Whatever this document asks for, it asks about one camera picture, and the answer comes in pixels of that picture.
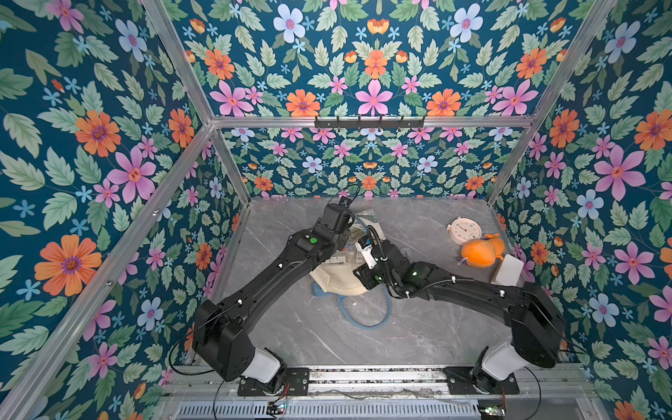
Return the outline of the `cream canvas tote bag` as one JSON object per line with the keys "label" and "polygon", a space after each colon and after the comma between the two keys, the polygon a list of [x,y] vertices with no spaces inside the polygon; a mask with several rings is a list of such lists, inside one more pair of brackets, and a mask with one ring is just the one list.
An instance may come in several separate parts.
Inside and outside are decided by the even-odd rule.
{"label": "cream canvas tote bag", "polygon": [[[352,237],[352,243],[354,247],[353,255],[355,253],[360,254],[355,248],[355,243],[357,243],[362,238],[371,240],[369,236],[370,228],[373,228],[376,231],[378,237],[381,240],[385,239],[383,230],[376,218],[376,213],[371,208],[357,213],[355,215],[355,222],[348,230],[350,236]],[[391,297],[389,295],[385,296],[385,316],[380,322],[374,325],[363,325],[355,320],[345,305],[345,300],[347,298],[360,296],[368,292],[368,290],[366,290],[359,280],[353,275],[353,270],[362,264],[321,264],[317,269],[310,273],[310,277],[313,280],[311,291],[315,297],[335,296],[341,314],[349,323],[362,330],[374,331],[383,327],[390,320],[392,306]]]}

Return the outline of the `clear compass set case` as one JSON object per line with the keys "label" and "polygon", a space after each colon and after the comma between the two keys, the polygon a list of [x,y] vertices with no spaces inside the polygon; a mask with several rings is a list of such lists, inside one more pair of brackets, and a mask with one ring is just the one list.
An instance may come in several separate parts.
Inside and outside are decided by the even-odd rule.
{"label": "clear compass set case", "polygon": [[334,257],[329,258],[325,264],[362,264],[364,261],[363,257],[360,254],[355,253],[354,255],[351,254],[343,254],[343,255],[335,255]]}

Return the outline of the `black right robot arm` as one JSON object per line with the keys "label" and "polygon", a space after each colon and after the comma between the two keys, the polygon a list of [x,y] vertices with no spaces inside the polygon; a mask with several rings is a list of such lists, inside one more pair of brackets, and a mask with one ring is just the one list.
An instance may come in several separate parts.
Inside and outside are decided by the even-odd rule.
{"label": "black right robot arm", "polygon": [[484,390],[507,381],[530,365],[553,369],[560,360],[566,321],[540,285],[522,287],[458,278],[428,262],[411,262],[388,240],[373,243],[365,236],[355,243],[364,264],[353,270],[367,289],[385,285],[395,299],[446,301],[502,322],[511,337],[481,351],[464,378]]}

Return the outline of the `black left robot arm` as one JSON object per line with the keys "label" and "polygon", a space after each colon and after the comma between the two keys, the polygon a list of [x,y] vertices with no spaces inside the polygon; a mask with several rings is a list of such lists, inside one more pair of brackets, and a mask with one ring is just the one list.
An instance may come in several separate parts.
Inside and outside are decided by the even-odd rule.
{"label": "black left robot arm", "polygon": [[192,349],[222,380],[253,379],[276,393],[287,365],[249,336],[264,313],[310,272],[343,250],[355,221],[353,201],[329,203],[315,224],[291,234],[279,256],[249,283],[215,303],[207,299],[194,314]]}

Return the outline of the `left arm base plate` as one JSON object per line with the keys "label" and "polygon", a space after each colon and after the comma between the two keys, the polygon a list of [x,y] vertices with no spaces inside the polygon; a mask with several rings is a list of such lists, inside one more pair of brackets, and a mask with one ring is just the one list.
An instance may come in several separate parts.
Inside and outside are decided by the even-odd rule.
{"label": "left arm base plate", "polygon": [[238,397],[305,397],[308,395],[311,371],[307,367],[281,367],[268,382],[241,378]]}

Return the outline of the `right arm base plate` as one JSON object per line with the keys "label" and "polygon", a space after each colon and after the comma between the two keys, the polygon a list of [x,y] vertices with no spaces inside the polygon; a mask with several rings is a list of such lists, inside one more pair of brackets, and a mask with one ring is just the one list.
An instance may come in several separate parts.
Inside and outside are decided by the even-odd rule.
{"label": "right arm base plate", "polygon": [[505,380],[498,381],[481,371],[474,372],[474,367],[444,367],[447,386],[451,395],[519,395],[520,388],[513,374]]}

